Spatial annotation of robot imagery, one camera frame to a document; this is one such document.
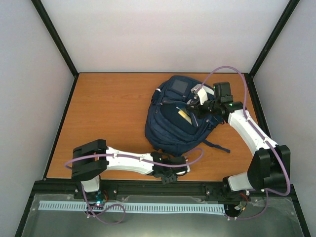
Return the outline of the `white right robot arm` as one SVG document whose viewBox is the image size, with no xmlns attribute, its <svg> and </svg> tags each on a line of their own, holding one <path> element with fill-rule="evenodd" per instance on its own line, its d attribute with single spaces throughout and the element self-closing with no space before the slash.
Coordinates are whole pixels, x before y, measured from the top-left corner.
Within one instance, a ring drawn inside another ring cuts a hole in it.
<svg viewBox="0 0 316 237">
<path fill-rule="evenodd" d="M 187 103 L 187 110 L 198 118 L 209 114 L 220 116 L 240 135 L 253 155 L 246 172 L 224 178 L 228 190 L 263 190 L 280 196 L 289 195 L 289 148 L 272 140 L 251 117 L 245 104 L 233 100 L 230 84 L 215 83 L 213 89 L 197 84 L 191 93 L 194 99 Z"/>
</svg>

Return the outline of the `navy blue backpack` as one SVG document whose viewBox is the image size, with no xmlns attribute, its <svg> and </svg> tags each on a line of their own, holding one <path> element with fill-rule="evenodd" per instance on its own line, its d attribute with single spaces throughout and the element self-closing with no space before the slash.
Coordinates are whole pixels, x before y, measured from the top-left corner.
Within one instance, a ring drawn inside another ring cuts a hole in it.
<svg viewBox="0 0 316 237">
<path fill-rule="evenodd" d="M 210 114 L 197 118 L 186 109 L 186 104 L 194 99 L 191 89 L 197 84 L 201 82 L 187 76 L 174 75 L 155 89 L 145 124 L 145 137 L 155 150 L 178 157 L 204 143 L 231 152 L 207 140 L 209 134 L 223 123 L 220 116 Z M 192 124 L 178 114 L 176 106 L 190 116 Z"/>
</svg>

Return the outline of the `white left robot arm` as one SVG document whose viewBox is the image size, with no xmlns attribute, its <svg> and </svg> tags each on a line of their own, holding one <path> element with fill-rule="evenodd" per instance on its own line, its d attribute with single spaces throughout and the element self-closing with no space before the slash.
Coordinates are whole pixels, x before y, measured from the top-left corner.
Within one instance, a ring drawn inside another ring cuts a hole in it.
<svg viewBox="0 0 316 237">
<path fill-rule="evenodd" d="M 130 171 L 160 178 L 163 184 L 177 181 L 191 171 L 185 157 L 172 157 L 157 151 L 145 154 L 129 153 L 107 146 L 98 139 L 73 149 L 73 159 L 65 164 L 72 171 L 71 179 L 80 182 L 87 195 L 96 199 L 102 195 L 100 175 L 104 171 Z"/>
</svg>

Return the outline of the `yellow highlighter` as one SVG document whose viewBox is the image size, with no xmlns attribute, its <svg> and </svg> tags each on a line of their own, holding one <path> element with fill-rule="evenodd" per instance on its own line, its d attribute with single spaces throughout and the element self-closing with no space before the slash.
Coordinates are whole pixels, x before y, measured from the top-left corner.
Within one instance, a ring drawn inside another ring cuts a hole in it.
<svg viewBox="0 0 316 237">
<path fill-rule="evenodd" d="M 178 114 L 179 114 L 183 119 L 185 119 L 189 124 L 192 124 L 192 120 L 191 120 L 190 116 L 187 115 L 184 111 L 179 110 L 179 111 L 178 111 Z"/>
</svg>

